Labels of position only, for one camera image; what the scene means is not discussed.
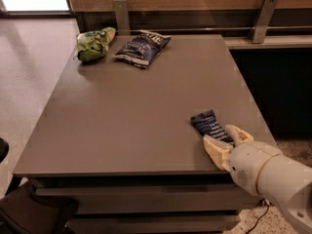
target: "small packet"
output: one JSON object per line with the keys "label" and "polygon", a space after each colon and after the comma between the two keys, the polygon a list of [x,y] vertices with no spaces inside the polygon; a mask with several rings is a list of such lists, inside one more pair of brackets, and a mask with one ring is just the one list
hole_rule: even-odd
{"label": "small packet", "polygon": [[101,59],[107,55],[108,45],[115,36],[115,28],[106,27],[77,36],[77,57],[83,62]]}
{"label": "small packet", "polygon": [[202,136],[208,135],[227,143],[233,142],[230,135],[217,122],[212,110],[191,117],[191,123]]}
{"label": "small packet", "polygon": [[136,38],[129,41],[113,56],[128,64],[147,69],[171,38],[171,36],[142,30]]}

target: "metal bracket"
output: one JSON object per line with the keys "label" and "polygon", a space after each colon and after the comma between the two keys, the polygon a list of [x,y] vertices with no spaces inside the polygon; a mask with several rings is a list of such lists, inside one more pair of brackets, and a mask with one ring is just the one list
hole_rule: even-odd
{"label": "metal bracket", "polygon": [[264,0],[251,32],[253,43],[263,43],[278,0]]}
{"label": "metal bracket", "polygon": [[114,10],[119,35],[130,35],[127,0],[114,0]]}
{"label": "metal bracket", "polygon": [[2,12],[3,15],[8,15],[8,10],[3,0],[0,0],[0,11]]}

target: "floor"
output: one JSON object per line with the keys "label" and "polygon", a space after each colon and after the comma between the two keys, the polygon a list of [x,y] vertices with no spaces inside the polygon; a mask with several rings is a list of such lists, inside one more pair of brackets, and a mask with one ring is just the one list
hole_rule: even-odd
{"label": "floor", "polygon": [[[0,137],[10,152],[0,165],[0,197],[54,86],[75,49],[75,19],[0,20]],[[312,138],[276,136],[284,154],[312,167]],[[226,234],[246,233],[265,212],[258,207],[240,214]],[[252,233],[296,232],[273,206]]]}

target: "cable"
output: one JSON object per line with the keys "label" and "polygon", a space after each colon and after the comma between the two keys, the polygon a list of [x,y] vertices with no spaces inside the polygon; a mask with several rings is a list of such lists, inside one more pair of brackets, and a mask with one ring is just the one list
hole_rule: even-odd
{"label": "cable", "polygon": [[270,203],[269,203],[267,200],[263,199],[263,200],[261,200],[261,201],[259,202],[259,204],[260,204],[260,203],[263,203],[263,202],[265,202],[265,204],[266,204],[266,211],[265,211],[265,213],[262,214],[262,215],[257,219],[257,221],[256,221],[256,223],[254,224],[253,228],[251,228],[249,231],[247,231],[246,234],[251,233],[251,232],[256,228],[256,226],[257,226],[257,224],[259,223],[259,221],[267,214],[267,212],[269,212]]}

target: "black wire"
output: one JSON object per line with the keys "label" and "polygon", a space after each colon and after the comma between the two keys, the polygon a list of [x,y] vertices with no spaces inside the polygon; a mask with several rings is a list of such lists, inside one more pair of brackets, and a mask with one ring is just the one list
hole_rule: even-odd
{"label": "black wire", "polygon": [[265,211],[265,213],[262,214],[262,215],[257,219],[257,221],[256,221],[256,223],[254,224],[253,228],[251,228],[249,231],[247,231],[246,234],[251,233],[251,232],[256,228],[256,226],[257,226],[257,224],[259,223],[259,221],[267,214],[267,212],[269,212],[270,204],[269,204],[267,201],[265,201],[265,200],[263,200],[263,201],[264,201],[265,204],[266,204],[266,211]]}

